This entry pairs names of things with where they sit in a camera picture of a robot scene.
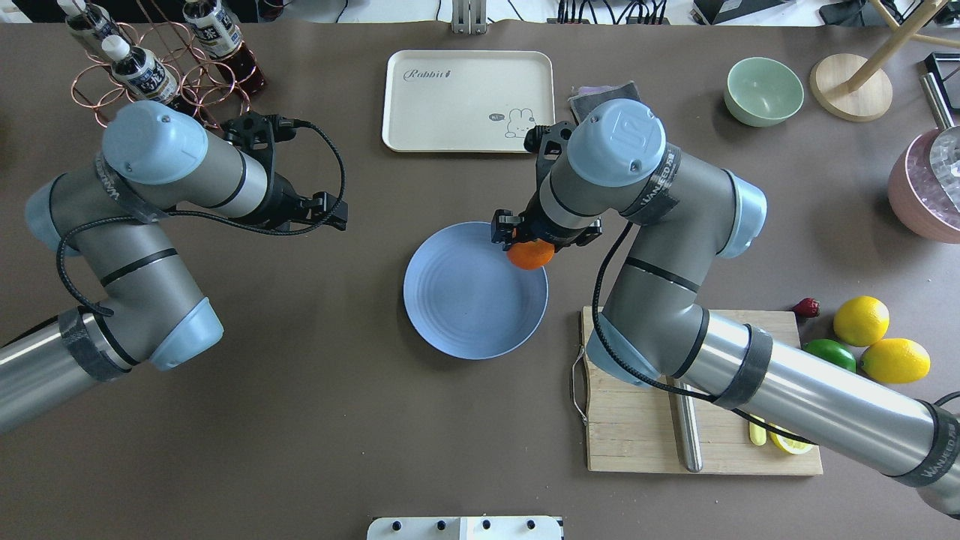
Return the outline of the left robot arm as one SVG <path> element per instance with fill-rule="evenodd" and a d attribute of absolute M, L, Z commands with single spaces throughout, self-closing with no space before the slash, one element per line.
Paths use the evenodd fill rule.
<path fill-rule="evenodd" d="M 54 250 L 78 304 L 3 346 L 3 433 L 134 366 L 168 371 L 222 338 L 212 302 L 159 224 L 182 215 L 178 204 L 260 235 L 346 229 L 342 195 L 299 195 L 275 171 L 275 145 L 314 124 L 249 112 L 223 129 L 216 136 L 162 103 L 128 103 L 92 163 L 28 200 L 28 228 Z"/>

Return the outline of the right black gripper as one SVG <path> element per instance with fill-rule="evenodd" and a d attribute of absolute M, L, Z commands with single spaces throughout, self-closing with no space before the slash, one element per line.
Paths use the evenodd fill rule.
<path fill-rule="evenodd" d="M 565 153 L 575 125 L 559 121 L 555 125 L 537 125 L 525 134 L 523 147 L 537 156 L 535 180 L 537 190 L 524 211 L 515 215 L 508 209 L 497 209 L 491 219 L 491 242 L 501 244 L 504 250 L 518 243 L 542 240 L 561 250 L 573 244 L 586 246 L 603 233 L 602 218 L 589 217 L 586 224 L 562 225 L 548 217 L 541 195 L 551 195 L 548 176 L 553 164 Z"/>

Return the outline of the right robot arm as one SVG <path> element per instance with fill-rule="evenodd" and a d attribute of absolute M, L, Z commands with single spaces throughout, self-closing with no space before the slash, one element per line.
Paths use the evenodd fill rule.
<path fill-rule="evenodd" d="M 761 189 L 670 144 L 630 99 L 600 103 L 579 125 L 532 127 L 523 144 L 538 155 L 537 191 L 524 212 L 495 212 L 493 242 L 585 245 L 610 209 L 639 226 L 594 314 L 590 349 L 604 371 L 654 387 L 673 377 L 694 398 L 840 452 L 958 517 L 957 415 L 696 303 L 713 260 L 741 255 L 761 232 Z"/>

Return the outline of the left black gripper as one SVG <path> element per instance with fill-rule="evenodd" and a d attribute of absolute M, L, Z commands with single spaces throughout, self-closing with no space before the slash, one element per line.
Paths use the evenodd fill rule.
<path fill-rule="evenodd" d="M 275 168 L 278 143 L 292 140 L 298 129 L 309 129 L 319 134 L 338 161 L 340 169 L 339 194 L 325 191 L 312 197 L 299 195 L 295 188 Z M 345 163 L 332 138 L 321 127 L 310 121 L 287 118 L 281 114 L 248 112 L 223 124 L 223 140 L 233 144 L 244 156 L 253 158 L 266 173 L 266 194 L 250 214 L 236 221 L 262 230 L 289 232 L 292 224 L 301 224 L 302 232 L 312 232 L 323 225 L 337 230 L 347 229 L 349 206 L 343 201 L 347 185 Z"/>

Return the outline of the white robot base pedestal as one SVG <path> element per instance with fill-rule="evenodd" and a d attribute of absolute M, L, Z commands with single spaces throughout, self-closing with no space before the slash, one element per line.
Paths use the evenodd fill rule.
<path fill-rule="evenodd" d="M 548 515 L 382 517 L 367 539 L 563 539 L 563 519 Z"/>

